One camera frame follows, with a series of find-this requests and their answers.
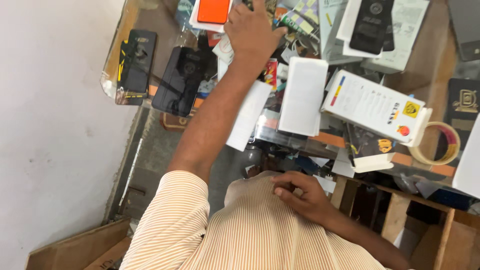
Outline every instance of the phone case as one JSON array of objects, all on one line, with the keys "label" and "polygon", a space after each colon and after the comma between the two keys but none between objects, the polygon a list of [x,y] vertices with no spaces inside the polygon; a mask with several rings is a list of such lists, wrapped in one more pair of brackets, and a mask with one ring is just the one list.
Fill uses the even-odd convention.
[{"label": "phone case", "polygon": [[197,20],[222,25],[227,22],[229,4],[230,0],[200,0]]}]

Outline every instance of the bare foot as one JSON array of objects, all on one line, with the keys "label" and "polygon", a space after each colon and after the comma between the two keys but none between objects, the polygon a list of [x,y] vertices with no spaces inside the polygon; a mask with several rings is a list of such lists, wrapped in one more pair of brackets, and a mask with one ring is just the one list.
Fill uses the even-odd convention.
[{"label": "bare foot", "polygon": [[260,166],[253,166],[250,169],[248,169],[247,176],[248,178],[252,178],[257,176],[262,172],[262,169],[260,169]]}]

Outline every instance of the tape roll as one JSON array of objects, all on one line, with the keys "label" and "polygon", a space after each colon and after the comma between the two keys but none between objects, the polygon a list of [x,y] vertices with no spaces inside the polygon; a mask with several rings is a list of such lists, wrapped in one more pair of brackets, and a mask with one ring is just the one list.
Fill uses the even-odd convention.
[{"label": "tape roll", "polygon": [[409,147],[408,150],[410,154],[412,154],[416,160],[429,165],[445,165],[452,162],[460,151],[460,136],[458,136],[457,131],[443,122],[429,122],[427,127],[429,126],[436,127],[445,134],[448,143],[448,149],[445,155],[439,160],[430,160],[422,154],[419,147]]}]

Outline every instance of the striped shirt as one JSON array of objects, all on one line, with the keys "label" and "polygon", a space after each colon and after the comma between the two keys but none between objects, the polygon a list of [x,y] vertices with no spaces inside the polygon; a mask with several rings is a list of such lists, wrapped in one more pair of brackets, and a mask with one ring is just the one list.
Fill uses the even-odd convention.
[{"label": "striped shirt", "polygon": [[225,208],[208,221],[205,182],[190,172],[165,174],[120,269],[385,269],[280,201],[273,175],[234,181]]}]

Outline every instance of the man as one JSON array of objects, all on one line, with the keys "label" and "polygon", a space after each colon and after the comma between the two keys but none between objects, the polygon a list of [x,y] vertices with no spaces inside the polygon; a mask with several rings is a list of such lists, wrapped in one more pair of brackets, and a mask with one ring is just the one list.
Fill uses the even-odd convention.
[{"label": "man", "polygon": [[[264,0],[232,8],[227,73],[185,130],[135,232],[122,269],[409,269],[391,243],[341,214],[315,178],[262,172],[233,182],[207,222],[212,163],[243,99],[286,29],[272,32]],[[303,191],[292,194],[293,188]]]}]

